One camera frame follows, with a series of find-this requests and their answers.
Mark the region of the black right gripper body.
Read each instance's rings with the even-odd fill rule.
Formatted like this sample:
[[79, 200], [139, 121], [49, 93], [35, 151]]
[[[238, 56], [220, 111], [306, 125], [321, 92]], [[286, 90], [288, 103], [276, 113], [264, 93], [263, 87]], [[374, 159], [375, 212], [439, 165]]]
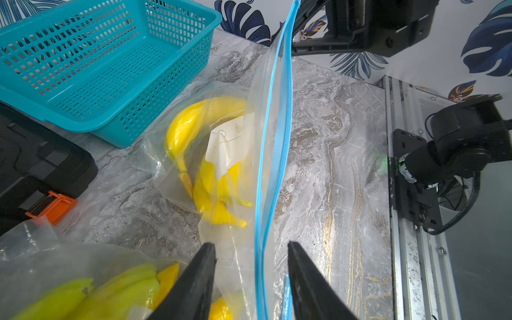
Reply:
[[438, 1], [330, 1], [328, 53], [393, 55], [429, 36]]

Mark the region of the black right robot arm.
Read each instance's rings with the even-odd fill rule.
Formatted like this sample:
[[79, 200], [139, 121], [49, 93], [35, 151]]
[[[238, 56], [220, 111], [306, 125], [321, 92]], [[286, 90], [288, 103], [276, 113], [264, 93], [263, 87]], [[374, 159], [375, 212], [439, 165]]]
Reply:
[[[291, 52], [330, 54], [341, 72], [361, 79], [424, 40], [436, 7], [437, 1], [302, 1]], [[480, 95], [429, 115], [427, 138], [393, 132], [395, 209], [425, 233], [458, 223], [477, 200], [485, 166], [511, 159], [511, 122], [500, 116], [499, 100]]]

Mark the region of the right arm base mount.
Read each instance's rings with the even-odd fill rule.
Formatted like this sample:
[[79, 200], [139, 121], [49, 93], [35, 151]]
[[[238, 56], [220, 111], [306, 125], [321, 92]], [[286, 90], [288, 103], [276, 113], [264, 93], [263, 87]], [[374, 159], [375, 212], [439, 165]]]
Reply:
[[429, 188], [414, 176], [431, 157], [427, 141], [402, 129], [392, 133], [393, 158], [393, 208], [398, 215], [417, 226], [428, 224], [430, 231], [443, 225], [437, 197], [437, 189]]

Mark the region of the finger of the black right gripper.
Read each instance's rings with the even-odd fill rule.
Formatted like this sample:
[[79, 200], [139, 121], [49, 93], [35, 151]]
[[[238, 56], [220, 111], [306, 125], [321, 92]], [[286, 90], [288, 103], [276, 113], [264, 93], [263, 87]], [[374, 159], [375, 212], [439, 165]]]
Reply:
[[304, 38], [299, 33], [293, 37], [292, 56], [351, 53], [362, 51], [362, 35], [350, 37]]
[[328, 7], [332, 1], [300, 1], [293, 25], [294, 40], [321, 39], [328, 32]]

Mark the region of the yellow banana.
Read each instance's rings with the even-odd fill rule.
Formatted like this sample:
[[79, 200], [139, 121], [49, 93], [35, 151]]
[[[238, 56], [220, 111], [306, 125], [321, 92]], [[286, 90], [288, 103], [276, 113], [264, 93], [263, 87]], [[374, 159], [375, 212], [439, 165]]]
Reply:
[[220, 124], [244, 114], [246, 100], [240, 97], [213, 97], [186, 107], [168, 127], [164, 150], [177, 167], [178, 178], [189, 197], [193, 196], [193, 183], [185, 163], [185, 152], [197, 134], [212, 125]]
[[193, 189], [193, 200], [202, 218], [212, 225], [230, 225], [246, 228], [247, 222], [229, 212], [234, 202], [244, 207], [253, 204], [239, 194], [240, 162], [235, 163], [227, 173], [217, 179], [213, 163], [202, 159]]

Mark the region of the clear zip-top bag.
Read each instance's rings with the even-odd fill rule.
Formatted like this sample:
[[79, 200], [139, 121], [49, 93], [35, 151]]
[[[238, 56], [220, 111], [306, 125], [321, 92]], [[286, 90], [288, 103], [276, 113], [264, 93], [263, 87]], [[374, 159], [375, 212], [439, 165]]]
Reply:
[[[171, 104], [145, 135], [139, 166], [148, 170], [157, 190], [169, 201], [200, 217], [202, 243], [215, 245], [217, 265], [214, 288], [223, 298], [223, 309], [234, 319], [288, 318], [281, 313], [290, 293], [281, 287], [273, 265], [273, 218], [284, 180], [293, 113], [291, 43], [299, 9], [294, 1], [276, 40], [255, 64], [249, 87], [213, 82], [197, 93]], [[243, 115], [201, 130], [185, 152], [185, 163], [193, 189], [202, 159], [216, 167], [217, 179], [240, 162], [240, 196], [253, 204], [238, 202], [230, 213], [247, 222], [246, 228], [212, 225], [202, 218], [193, 196], [178, 178], [178, 169], [165, 154], [169, 125], [186, 107], [213, 97], [246, 100]]]

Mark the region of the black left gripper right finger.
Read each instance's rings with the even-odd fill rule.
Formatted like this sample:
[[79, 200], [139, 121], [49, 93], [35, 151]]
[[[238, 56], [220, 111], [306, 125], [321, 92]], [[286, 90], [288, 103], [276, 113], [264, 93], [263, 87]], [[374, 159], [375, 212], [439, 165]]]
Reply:
[[296, 241], [288, 243], [288, 269], [296, 319], [355, 319]]

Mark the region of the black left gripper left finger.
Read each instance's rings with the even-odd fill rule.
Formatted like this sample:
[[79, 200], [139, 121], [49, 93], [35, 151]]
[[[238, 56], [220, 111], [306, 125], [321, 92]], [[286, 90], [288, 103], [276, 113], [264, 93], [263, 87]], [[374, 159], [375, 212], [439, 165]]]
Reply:
[[215, 245], [203, 244], [148, 320], [208, 319], [216, 262]]

